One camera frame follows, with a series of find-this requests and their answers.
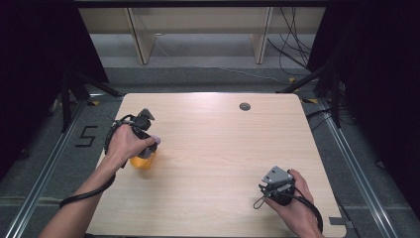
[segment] orange object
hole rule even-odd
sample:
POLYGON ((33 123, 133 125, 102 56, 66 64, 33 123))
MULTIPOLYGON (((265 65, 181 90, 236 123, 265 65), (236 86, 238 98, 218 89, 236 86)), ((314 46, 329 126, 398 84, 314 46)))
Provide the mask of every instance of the orange object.
POLYGON ((143 159, 140 157, 134 157, 130 159, 130 164, 140 170, 148 171, 152 167, 152 158, 154 157, 155 153, 153 153, 147 159, 143 159))

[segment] hand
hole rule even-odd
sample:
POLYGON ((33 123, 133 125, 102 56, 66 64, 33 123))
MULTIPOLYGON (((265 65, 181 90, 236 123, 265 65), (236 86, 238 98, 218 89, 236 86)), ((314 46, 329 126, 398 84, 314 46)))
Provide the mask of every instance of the hand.
MULTIPOLYGON (((295 186, 313 204, 314 198, 305 178, 298 171, 290 170, 290 174, 295 179, 295 186)), ((301 194, 296 190, 294 195, 300 196, 301 194)), ((287 227, 298 237, 324 237, 318 229, 315 215, 300 201, 292 199, 286 206, 282 206, 270 198, 266 198, 264 202, 278 213, 287 227)))
POLYGON ((156 139, 151 136, 147 139, 139 139, 131 126, 120 126, 112 136, 109 149, 103 162, 111 163, 115 170, 121 168, 128 159, 137 156, 146 147, 154 144, 156 139))

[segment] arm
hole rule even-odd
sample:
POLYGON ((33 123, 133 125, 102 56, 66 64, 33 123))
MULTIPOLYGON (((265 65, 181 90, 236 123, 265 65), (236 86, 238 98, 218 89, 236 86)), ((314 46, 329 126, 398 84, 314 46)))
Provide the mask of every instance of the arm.
MULTIPOLYGON (((74 195, 102 186, 128 159, 154 142, 153 137, 140 140, 129 125, 122 125, 112 137, 108 154, 74 195)), ((102 193, 64 206, 47 224, 40 237, 83 237, 101 195, 102 193)))
MULTIPOLYGON (((295 179, 295 186, 313 204, 314 198, 309 191, 305 178, 298 171, 290 170, 290 174, 295 179)), ((300 194, 296 190, 294 195, 299 196, 300 194)), ((278 213, 287 227, 297 236, 302 238, 324 237, 318 229, 315 215, 300 201, 292 199, 290 204, 286 206, 279 205, 269 198, 266 198, 264 202, 278 213)))

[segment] table top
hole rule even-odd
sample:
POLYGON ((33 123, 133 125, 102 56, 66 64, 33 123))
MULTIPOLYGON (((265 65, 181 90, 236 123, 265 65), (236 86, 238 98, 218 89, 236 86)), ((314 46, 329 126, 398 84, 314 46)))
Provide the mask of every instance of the table top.
POLYGON ((258 184, 273 167, 306 178, 324 235, 344 226, 298 97, 257 93, 146 93, 125 96, 117 119, 149 108, 161 144, 149 171, 130 163, 104 192, 89 233, 126 236, 293 236, 258 184), (251 105, 248 111, 240 104, 251 105))

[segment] metal rail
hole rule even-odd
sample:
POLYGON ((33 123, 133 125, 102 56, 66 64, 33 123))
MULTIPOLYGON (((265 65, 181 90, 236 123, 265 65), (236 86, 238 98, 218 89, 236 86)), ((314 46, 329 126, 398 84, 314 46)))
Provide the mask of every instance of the metal rail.
POLYGON ((77 118, 79 117, 85 105, 86 102, 81 101, 78 102, 75 106, 72 113, 72 122, 69 124, 68 128, 59 136, 54 148, 52 149, 52 153, 50 154, 46 164, 43 167, 43 170, 41 171, 34 186, 32 187, 32 190, 26 197, 21 209, 12 221, 6 235, 7 238, 18 238, 22 236, 32 214, 34 213, 35 208, 37 207, 38 200, 40 199, 41 194, 43 193, 51 175, 53 174, 55 166, 59 161, 59 157, 68 141, 69 136, 71 135, 75 123, 77 122, 77 118))
MULTIPOLYGON (((320 98, 318 101, 322 110, 328 109, 328 104, 325 99, 320 98)), ((361 191, 363 198, 365 199, 365 202, 367 203, 367 207, 370 210, 380 233, 383 237, 400 237, 398 231, 392 225, 388 214, 380 203, 380 200, 377 198, 377 195, 374 193, 370 183, 368 182, 368 179, 365 176, 361 166, 359 165, 355 154, 353 154, 353 151, 350 148, 350 145, 347 142, 342 130, 335 126, 330 116, 325 115, 325 118, 327 120, 327 125, 330 128, 330 131, 333 134, 334 139, 340 148, 340 151, 343 153, 345 161, 356 181, 356 184, 359 187, 359 190, 361 191)))

